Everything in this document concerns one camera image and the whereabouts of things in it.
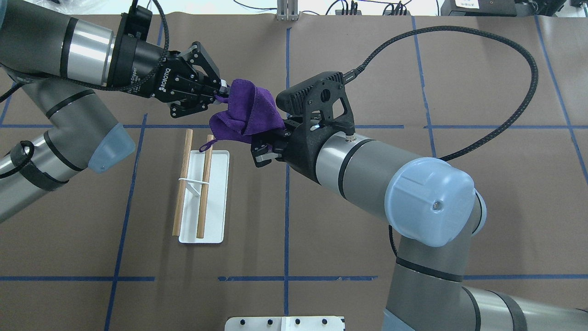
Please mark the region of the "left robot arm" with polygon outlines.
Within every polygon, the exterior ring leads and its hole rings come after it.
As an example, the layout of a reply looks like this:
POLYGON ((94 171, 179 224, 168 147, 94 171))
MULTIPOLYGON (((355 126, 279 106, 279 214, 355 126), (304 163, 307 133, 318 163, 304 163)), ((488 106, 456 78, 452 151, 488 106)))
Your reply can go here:
POLYGON ((135 143, 96 91, 120 91, 167 103, 174 119, 227 97, 229 85, 200 42, 170 50, 147 42, 153 13, 135 0, 118 31, 25 0, 1 2, 1 67, 52 127, 21 140, 1 159, 1 220, 6 221, 90 168, 101 173, 131 155, 135 143))

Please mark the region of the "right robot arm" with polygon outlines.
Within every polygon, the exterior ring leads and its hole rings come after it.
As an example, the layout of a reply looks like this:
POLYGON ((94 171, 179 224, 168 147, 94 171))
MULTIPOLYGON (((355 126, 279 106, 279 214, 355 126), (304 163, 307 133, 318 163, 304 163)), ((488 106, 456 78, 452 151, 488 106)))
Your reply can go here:
POLYGON ((315 120, 254 134, 251 153, 258 167, 281 160, 401 235, 384 331, 587 329, 584 310, 464 286, 486 205, 473 179, 447 162, 315 120))

